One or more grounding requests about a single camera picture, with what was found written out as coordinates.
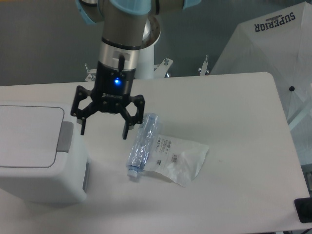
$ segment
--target blue led light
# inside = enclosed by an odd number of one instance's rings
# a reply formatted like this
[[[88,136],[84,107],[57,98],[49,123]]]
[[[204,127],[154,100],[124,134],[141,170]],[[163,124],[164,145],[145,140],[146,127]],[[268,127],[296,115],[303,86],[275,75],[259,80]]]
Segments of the blue led light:
[[[119,77],[117,77],[115,80],[115,85],[121,85],[121,81],[119,80]]]

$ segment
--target white table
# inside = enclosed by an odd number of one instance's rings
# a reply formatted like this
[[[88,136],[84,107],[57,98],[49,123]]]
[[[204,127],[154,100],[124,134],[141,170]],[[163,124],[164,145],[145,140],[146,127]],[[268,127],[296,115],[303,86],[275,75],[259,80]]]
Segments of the white table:
[[[77,85],[0,87],[0,100],[72,103]],[[154,174],[138,183],[125,163],[136,135],[122,140],[119,115],[97,113],[85,142],[93,160],[87,200],[51,207],[0,191],[1,234],[242,234],[311,228],[293,201],[309,193],[271,75],[136,80],[146,112],[165,135],[210,146],[187,188]]]

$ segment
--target plastic water bottle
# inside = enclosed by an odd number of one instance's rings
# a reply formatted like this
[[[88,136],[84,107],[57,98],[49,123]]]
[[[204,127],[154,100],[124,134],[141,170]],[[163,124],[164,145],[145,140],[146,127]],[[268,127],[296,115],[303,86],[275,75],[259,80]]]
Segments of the plastic water bottle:
[[[128,158],[128,176],[136,178],[143,171],[158,131],[159,117],[156,114],[145,114]]]

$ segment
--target white umbrella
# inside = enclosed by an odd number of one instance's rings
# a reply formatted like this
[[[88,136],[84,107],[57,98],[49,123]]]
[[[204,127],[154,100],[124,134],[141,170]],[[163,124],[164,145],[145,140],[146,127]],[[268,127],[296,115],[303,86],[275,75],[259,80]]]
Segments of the white umbrella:
[[[269,72],[289,119],[310,97],[312,5],[304,2],[237,26],[211,74]],[[292,137],[301,164],[312,163],[312,117]]]

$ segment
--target robotic arm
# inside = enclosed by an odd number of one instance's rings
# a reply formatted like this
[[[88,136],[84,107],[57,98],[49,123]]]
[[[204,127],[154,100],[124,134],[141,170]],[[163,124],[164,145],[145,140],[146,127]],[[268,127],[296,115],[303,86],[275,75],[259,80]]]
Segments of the robotic arm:
[[[71,115],[82,124],[82,135],[87,118],[97,111],[122,115],[125,119],[123,139],[127,138],[130,128],[143,121],[144,98],[142,95],[132,97],[130,92],[147,17],[199,2],[201,0],[77,0],[85,20],[97,22],[105,17],[94,88],[87,90],[78,86],[71,110]],[[79,103],[88,97],[92,102],[79,109]],[[137,107],[134,116],[126,109],[131,102]]]

